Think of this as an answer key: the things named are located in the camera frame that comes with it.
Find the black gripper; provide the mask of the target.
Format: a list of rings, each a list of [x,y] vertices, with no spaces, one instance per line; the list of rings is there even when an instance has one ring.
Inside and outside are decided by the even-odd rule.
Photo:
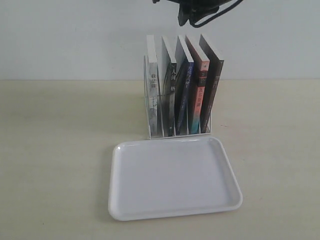
[[[225,4],[224,0],[170,0],[178,4],[178,24],[184,26],[187,21],[197,23],[204,17],[216,14],[220,6]]]

